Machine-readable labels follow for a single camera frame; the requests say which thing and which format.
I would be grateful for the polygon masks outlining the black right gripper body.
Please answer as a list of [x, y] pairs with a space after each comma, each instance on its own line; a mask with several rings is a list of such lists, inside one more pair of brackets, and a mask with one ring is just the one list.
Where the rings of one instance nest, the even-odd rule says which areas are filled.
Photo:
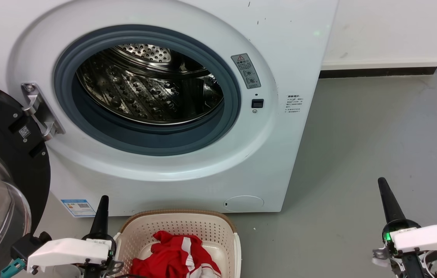
[[437, 251], [414, 251], [403, 253], [398, 251], [391, 232], [407, 232], [419, 229], [421, 225], [408, 219], [387, 220], [382, 230], [384, 246], [372, 250], [372, 262], [382, 267], [390, 267], [396, 278], [437, 278], [432, 267], [437, 261]]

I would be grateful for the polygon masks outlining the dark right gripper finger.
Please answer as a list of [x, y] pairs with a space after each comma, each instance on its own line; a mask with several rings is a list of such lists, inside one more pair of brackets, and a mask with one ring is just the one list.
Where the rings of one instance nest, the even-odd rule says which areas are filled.
[[386, 222], [406, 219], [386, 178], [382, 177], [382, 206]]
[[397, 219], [397, 210], [395, 207], [396, 199], [386, 178], [380, 177], [377, 180], [380, 197], [382, 201], [383, 211], [386, 222], [389, 223]]

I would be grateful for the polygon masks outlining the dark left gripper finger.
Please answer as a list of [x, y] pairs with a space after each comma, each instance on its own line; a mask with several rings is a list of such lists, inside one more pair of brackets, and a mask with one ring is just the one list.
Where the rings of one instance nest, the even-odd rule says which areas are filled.
[[90, 229], [90, 236], [105, 236], [105, 196], [102, 195]]
[[103, 195], [100, 199], [100, 234], [108, 234], [109, 197]]

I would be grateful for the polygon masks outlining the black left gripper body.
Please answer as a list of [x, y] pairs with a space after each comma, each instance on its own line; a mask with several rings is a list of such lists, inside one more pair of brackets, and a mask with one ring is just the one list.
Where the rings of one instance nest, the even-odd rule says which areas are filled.
[[117, 244], [112, 236], [108, 234], [87, 234], [82, 240], [101, 244], [108, 248], [106, 258], [101, 259], [99, 263], [94, 260], [85, 260], [85, 263], [81, 266], [84, 270], [83, 278], [111, 278], [123, 270], [124, 261], [116, 258]]

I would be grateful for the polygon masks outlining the red and white garment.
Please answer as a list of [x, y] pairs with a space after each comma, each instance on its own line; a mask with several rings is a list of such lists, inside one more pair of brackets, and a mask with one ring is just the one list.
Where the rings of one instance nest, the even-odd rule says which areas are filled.
[[222, 278], [221, 271], [194, 235], [173, 235], [166, 231], [153, 234], [157, 242], [151, 255], [134, 258], [130, 276], [138, 278]]

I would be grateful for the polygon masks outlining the cream perforated laundry basket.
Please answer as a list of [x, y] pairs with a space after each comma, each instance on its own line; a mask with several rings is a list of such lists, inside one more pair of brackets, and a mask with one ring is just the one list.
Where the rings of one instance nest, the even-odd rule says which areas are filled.
[[158, 231], [173, 235], [194, 235], [211, 255], [222, 278], [241, 278], [241, 241], [233, 222], [224, 214], [208, 210], [150, 210], [137, 213], [115, 235], [116, 260], [124, 267], [117, 276], [130, 272], [132, 260], [151, 255]]

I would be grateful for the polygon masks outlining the stainless steel washing machine drum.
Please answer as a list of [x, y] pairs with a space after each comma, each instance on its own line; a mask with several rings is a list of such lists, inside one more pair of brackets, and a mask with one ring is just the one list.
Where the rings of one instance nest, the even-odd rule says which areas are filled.
[[104, 49], [86, 59], [76, 75], [99, 106], [141, 124], [195, 122], [224, 100], [218, 81], [202, 64], [152, 44]]

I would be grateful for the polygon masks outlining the blue energy label sticker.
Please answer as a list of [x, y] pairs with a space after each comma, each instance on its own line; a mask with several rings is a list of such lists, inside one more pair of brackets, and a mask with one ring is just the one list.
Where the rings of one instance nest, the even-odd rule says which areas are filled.
[[73, 217], [94, 217], [96, 215], [96, 211], [85, 199], [64, 199], [61, 202]]

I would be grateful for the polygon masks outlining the grey rubber door gasket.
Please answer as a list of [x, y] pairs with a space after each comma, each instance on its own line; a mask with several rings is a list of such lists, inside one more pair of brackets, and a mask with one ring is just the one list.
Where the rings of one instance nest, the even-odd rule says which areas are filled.
[[[199, 62], [222, 88], [222, 104], [205, 118], [178, 125], [132, 122], [99, 106], [78, 81], [77, 69], [95, 53], [123, 44], [162, 46]], [[148, 156], [181, 155], [208, 147], [231, 130], [241, 109], [241, 89], [223, 58], [192, 37], [155, 26], [111, 26], [78, 38], [58, 59], [53, 84], [63, 111], [83, 132], [115, 149]]]

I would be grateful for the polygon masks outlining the silver metal door hinge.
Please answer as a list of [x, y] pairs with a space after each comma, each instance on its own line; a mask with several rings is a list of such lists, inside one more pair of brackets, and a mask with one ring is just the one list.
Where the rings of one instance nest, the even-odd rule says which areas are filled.
[[23, 112], [34, 119], [44, 141], [51, 140], [55, 135], [66, 133], [37, 84], [23, 83], [21, 90], [27, 102], [27, 105], [22, 108]]

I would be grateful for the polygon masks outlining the white front-load washing machine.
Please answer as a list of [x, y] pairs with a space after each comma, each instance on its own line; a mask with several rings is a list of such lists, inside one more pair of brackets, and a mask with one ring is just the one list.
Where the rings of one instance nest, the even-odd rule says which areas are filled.
[[[23, 83], [37, 84], [65, 129], [45, 141], [50, 191], [85, 199], [110, 216], [153, 209], [229, 213], [225, 200], [250, 195], [278, 212], [315, 92], [339, 0], [0, 0], [0, 90], [22, 107]], [[127, 153], [78, 128], [54, 90], [56, 64], [78, 38], [106, 27], [146, 25], [185, 34], [232, 69], [240, 114], [208, 147], [173, 156]], [[247, 53], [261, 81], [247, 89], [232, 55]], [[264, 99], [263, 108], [251, 100]]]

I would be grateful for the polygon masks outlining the round white filter cover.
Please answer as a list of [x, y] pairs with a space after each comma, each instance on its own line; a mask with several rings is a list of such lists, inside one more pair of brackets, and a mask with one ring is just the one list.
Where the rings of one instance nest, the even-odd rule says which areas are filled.
[[227, 211], [234, 213], [260, 212], [263, 206], [263, 199], [250, 195], [231, 197], [223, 203], [223, 207]]

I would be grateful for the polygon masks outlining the white and black baseboard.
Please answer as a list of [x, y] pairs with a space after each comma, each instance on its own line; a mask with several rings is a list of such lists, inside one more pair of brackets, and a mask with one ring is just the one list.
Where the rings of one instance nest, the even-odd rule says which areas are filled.
[[326, 61], [320, 79], [433, 75], [437, 58]]

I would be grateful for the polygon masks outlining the grey warning sticker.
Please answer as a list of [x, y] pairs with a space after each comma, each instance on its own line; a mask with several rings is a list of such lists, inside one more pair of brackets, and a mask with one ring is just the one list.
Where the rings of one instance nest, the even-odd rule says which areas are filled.
[[261, 81], [258, 77], [256, 69], [247, 53], [241, 53], [231, 56], [232, 61], [236, 65], [245, 86], [247, 89], [254, 89], [261, 87]]

